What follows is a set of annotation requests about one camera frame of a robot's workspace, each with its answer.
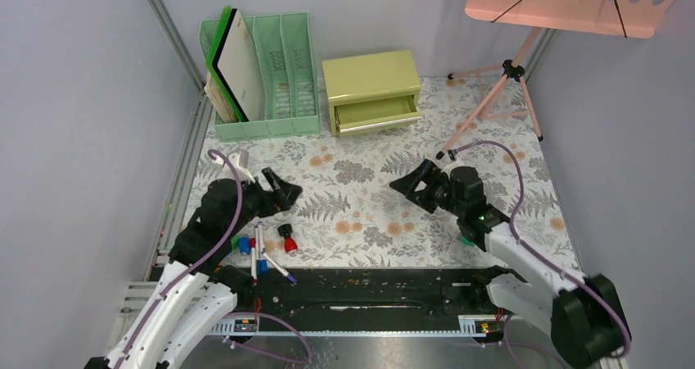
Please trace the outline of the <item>yellow-green drawer cabinet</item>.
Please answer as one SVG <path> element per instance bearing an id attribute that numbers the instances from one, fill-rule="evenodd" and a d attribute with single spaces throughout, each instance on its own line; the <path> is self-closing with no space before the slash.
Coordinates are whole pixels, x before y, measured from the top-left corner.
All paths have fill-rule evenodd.
<path id="1" fill-rule="evenodd" d="M 420 77 L 408 49 L 322 62 L 331 134 L 366 134 L 413 125 Z"/>

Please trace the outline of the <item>purple cartoon book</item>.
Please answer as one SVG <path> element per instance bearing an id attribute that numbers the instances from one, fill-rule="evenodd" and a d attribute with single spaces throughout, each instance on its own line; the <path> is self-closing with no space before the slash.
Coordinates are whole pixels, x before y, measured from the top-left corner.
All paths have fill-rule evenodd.
<path id="1" fill-rule="evenodd" d="M 204 92 L 214 107 L 217 116 L 223 123 L 238 122 L 230 103 L 226 100 L 219 85 L 212 78 L 211 73 L 207 73 L 207 82 L 204 86 Z"/>

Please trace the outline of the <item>green Treehouse book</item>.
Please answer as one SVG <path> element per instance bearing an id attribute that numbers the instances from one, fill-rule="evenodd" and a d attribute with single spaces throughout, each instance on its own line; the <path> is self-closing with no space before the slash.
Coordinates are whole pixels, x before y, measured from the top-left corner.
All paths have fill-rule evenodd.
<path id="1" fill-rule="evenodd" d="M 219 86 L 214 80 L 208 80 L 204 86 L 204 93 L 212 104 L 216 115 L 223 123 L 229 122 L 229 106 Z"/>

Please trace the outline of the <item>white perforated board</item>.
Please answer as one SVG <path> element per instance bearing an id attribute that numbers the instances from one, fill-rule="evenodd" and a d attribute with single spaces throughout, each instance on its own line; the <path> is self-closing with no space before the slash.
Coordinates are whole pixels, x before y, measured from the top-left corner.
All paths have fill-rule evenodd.
<path id="1" fill-rule="evenodd" d="M 238 9 L 223 48 L 220 68 L 248 121 L 263 121 L 266 118 L 266 92 L 257 50 L 252 33 Z"/>

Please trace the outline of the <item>green clip file folder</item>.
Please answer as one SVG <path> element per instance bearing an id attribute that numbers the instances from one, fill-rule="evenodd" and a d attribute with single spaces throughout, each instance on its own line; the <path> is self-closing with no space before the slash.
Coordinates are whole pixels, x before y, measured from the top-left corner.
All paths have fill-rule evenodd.
<path id="1" fill-rule="evenodd" d="M 214 84 L 219 89 L 221 99 L 226 103 L 227 109 L 229 110 L 227 115 L 234 116 L 237 122 L 247 122 L 248 117 L 239 106 L 238 100 L 220 68 L 223 48 L 236 14 L 236 8 L 232 8 L 230 5 L 225 6 L 216 23 L 207 27 L 208 48 L 206 52 L 206 65 Z"/>

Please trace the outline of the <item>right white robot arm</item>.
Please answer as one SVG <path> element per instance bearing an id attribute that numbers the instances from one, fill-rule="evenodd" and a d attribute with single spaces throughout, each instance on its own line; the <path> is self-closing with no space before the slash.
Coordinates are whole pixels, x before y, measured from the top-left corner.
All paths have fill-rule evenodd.
<path id="1" fill-rule="evenodd" d="M 628 351 L 631 334 L 613 283 L 562 268 L 521 238 L 511 217 L 488 202 L 475 168 L 455 163 L 441 169 L 424 160 L 389 187 L 429 213 L 452 214 L 463 238 L 510 268 L 471 289 L 478 312 L 499 307 L 521 316 L 574 368 Z"/>

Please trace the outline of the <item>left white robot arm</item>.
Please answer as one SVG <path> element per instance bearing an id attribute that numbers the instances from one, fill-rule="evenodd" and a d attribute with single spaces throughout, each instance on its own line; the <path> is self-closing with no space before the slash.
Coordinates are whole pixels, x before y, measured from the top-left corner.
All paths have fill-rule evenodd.
<path id="1" fill-rule="evenodd" d="M 219 320 L 253 305 L 250 275 L 219 266 L 232 251 L 230 240 L 254 219 L 290 210 L 302 194 L 271 168 L 262 174 L 268 190 L 238 175 L 209 184 L 135 323 L 88 368 L 178 368 Z"/>

